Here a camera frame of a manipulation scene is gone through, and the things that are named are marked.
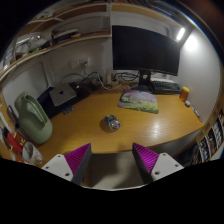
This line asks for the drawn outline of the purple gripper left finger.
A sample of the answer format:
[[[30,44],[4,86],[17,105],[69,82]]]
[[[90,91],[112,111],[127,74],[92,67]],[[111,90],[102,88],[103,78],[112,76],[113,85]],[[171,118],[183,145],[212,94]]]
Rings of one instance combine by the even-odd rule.
[[[55,155],[42,169],[76,185],[80,185],[91,155],[91,144],[88,143],[66,155]]]

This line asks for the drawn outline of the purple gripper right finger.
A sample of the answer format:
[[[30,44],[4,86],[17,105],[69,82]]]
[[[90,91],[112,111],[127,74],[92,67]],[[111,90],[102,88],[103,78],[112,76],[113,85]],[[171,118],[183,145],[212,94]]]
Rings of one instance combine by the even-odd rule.
[[[132,154],[144,184],[149,184],[183,169],[183,166],[169,154],[158,154],[137,143],[132,145]]]

